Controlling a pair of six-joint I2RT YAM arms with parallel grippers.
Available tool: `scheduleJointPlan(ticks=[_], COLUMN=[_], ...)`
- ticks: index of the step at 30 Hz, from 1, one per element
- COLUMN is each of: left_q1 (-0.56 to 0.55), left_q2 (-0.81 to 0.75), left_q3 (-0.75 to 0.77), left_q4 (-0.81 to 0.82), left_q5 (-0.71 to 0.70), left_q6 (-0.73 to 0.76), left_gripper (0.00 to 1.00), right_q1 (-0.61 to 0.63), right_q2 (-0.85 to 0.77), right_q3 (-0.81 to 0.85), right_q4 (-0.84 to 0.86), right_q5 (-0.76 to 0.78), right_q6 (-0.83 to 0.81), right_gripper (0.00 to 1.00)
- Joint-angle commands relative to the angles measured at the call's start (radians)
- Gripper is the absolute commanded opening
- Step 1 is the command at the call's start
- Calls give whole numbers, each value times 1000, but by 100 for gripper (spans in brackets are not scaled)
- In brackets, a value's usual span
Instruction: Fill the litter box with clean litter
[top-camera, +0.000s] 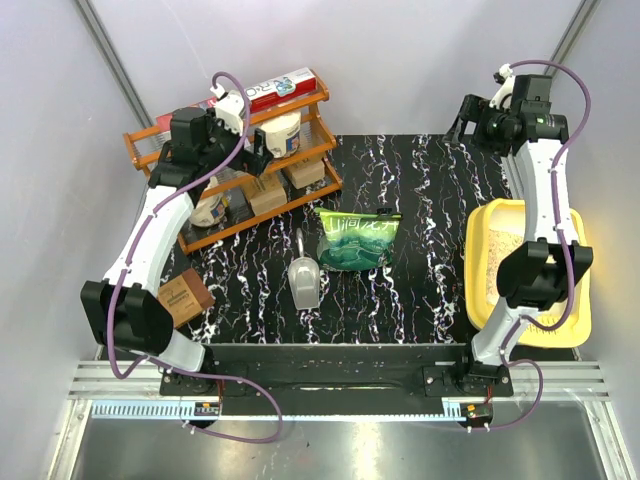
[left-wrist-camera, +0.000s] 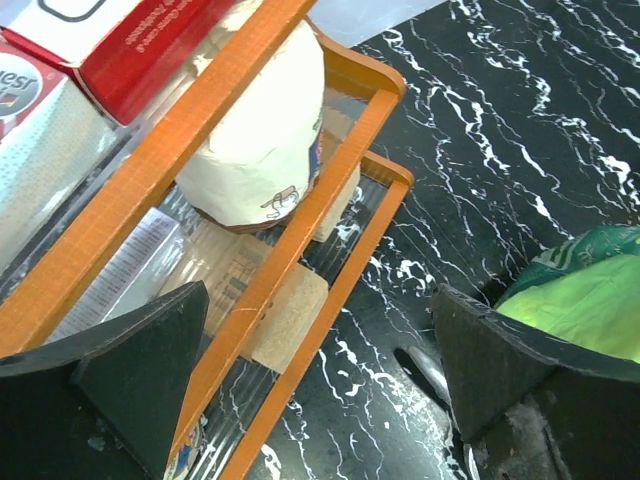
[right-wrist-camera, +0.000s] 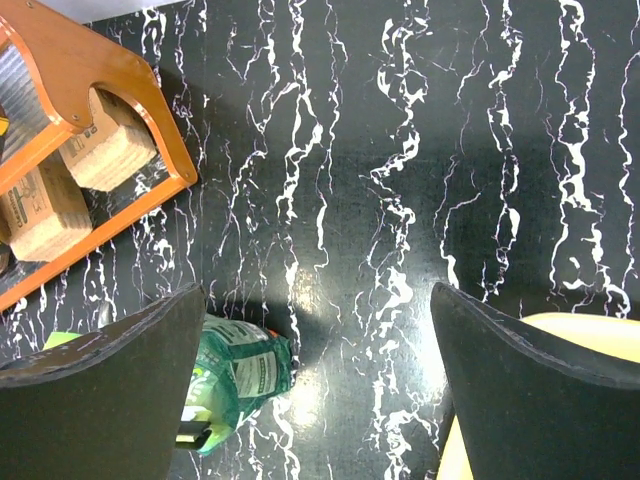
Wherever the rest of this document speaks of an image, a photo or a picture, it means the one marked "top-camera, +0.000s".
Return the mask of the green litter bag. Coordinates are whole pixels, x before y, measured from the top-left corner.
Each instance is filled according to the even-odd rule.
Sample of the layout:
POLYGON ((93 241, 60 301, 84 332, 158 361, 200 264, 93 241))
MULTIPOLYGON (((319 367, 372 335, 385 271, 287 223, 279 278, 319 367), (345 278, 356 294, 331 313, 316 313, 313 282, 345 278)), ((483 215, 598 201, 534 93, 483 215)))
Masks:
POLYGON ((338 212, 317 207, 323 234, 320 264, 332 271, 366 271, 388 266, 403 215, 338 212))

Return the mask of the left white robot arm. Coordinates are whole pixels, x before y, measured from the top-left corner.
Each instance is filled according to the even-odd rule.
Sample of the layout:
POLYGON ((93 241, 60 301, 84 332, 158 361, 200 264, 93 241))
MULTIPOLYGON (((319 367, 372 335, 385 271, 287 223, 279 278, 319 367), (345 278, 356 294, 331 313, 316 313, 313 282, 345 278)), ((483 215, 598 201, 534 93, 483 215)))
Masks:
POLYGON ((233 132, 213 109, 176 110, 134 230, 104 278, 86 282, 80 292, 99 344, 181 372, 182 384, 199 396, 213 390, 217 373, 204 363, 205 347, 175 329, 157 298, 160 277, 210 178, 224 168, 258 176, 272 161, 266 133, 256 129, 251 144, 246 134, 233 132))

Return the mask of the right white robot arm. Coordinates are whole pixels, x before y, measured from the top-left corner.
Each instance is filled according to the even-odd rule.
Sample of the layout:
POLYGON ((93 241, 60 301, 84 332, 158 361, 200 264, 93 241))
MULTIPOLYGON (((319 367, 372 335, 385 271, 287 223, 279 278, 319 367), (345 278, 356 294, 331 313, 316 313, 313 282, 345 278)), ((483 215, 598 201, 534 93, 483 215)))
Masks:
POLYGON ((499 298, 485 326, 453 365, 425 376, 449 395, 512 395, 514 346, 529 326, 546 332, 564 326, 593 263, 571 219, 566 154, 575 135, 566 117, 551 111, 551 77, 516 75, 505 65, 494 79, 500 87, 492 98, 464 97, 446 138, 458 142, 473 124, 473 143, 500 156, 524 202, 524 239, 499 264, 499 298))

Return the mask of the grey metal scoop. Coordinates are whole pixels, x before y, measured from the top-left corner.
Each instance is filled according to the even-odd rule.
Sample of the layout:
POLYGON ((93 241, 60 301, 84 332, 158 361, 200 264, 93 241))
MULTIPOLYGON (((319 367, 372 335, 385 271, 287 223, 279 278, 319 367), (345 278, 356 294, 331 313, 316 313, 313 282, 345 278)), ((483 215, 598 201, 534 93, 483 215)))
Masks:
POLYGON ((298 311, 311 310, 320 305, 320 269, 317 262, 305 255, 304 237, 296 229, 297 257, 288 268, 288 281, 294 306, 298 311))

